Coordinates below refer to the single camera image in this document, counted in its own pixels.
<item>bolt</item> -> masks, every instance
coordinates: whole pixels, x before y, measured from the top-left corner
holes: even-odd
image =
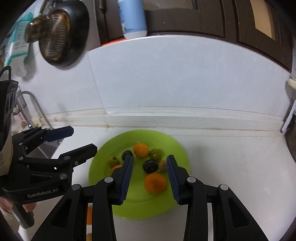
[[[220,188],[224,191],[228,190],[228,186],[226,184],[221,184]]]
[[[71,188],[72,188],[73,191],[76,191],[76,190],[78,190],[80,188],[80,185],[79,184],[74,184],[74,185],[72,185]]]
[[[105,181],[106,183],[110,183],[110,182],[113,181],[113,178],[112,178],[112,177],[106,177],[106,178],[104,179],[104,181]]]
[[[194,183],[196,180],[194,177],[189,177],[189,178],[187,178],[187,181],[190,183]]]
[[[67,178],[67,174],[62,173],[59,177],[60,177],[61,180],[66,179]]]

